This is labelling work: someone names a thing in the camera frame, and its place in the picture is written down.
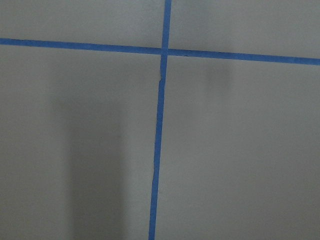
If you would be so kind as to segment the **horizontal blue tape line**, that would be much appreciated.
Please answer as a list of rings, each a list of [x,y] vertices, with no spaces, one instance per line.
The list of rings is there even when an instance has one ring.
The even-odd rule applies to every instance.
[[[96,44],[96,43],[1,38],[0,44],[8,45],[8,46],[86,50],[86,51],[100,51],[100,52],[119,52],[119,53],[150,54],[150,55],[161,55],[161,53],[165,52],[167,53],[168,56],[175,56],[175,57],[226,59],[226,60],[286,63],[286,64],[311,65],[311,66],[318,66],[320,64],[320,60],[318,58],[308,58],[308,57],[277,56],[277,55],[265,55],[265,54],[232,53],[232,52],[186,50],[186,49],[168,49],[163,51],[161,48],[156,48],[156,47],[109,45],[109,44]]]

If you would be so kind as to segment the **brown paper table cover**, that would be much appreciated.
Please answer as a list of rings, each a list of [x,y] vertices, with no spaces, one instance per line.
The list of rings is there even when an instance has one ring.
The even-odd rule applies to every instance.
[[[0,39],[161,48],[166,0],[3,0]],[[168,49],[320,59],[317,0],[171,0]],[[148,240],[161,55],[0,44],[0,237]],[[154,240],[320,237],[320,65],[168,56]]]

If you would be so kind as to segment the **vertical blue tape line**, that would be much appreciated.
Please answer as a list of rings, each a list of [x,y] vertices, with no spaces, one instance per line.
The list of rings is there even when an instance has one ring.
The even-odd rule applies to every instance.
[[[161,52],[160,52],[160,68],[159,68],[160,81],[158,82],[157,112],[156,112],[154,155],[153,155],[153,177],[152,177],[152,184],[151,184],[151,199],[150,199],[149,228],[148,228],[149,240],[154,240],[156,237],[157,207],[158,207],[160,163],[161,163],[161,149],[162,149],[165,88],[166,88],[169,38],[170,38],[171,8],[172,8],[172,1],[166,0],[164,3],[162,41],[161,41]]]

